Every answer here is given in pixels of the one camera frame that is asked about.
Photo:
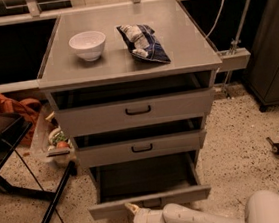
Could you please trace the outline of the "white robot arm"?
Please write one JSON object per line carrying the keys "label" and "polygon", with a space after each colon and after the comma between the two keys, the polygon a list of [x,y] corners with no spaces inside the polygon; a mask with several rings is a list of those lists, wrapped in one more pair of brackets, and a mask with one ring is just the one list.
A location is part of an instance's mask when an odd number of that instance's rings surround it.
{"label": "white robot arm", "polygon": [[231,218],[196,211],[179,204],[167,204],[162,210],[141,208],[127,203],[133,213],[133,223],[279,223],[279,194],[259,190],[246,202],[243,218]]}

